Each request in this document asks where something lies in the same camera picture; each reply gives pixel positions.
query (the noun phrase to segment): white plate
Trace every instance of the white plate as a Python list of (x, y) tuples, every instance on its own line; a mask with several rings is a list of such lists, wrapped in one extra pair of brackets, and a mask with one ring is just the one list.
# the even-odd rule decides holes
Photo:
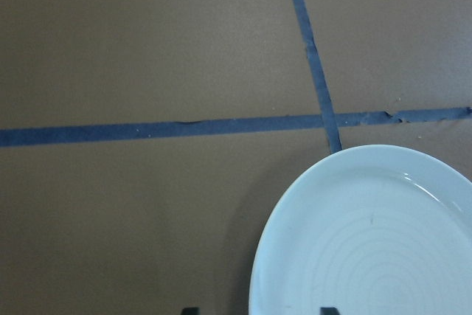
[(415, 150), (343, 150), (303, 173), (269, 218), (250, 315), (472, 314), (472, 184)]

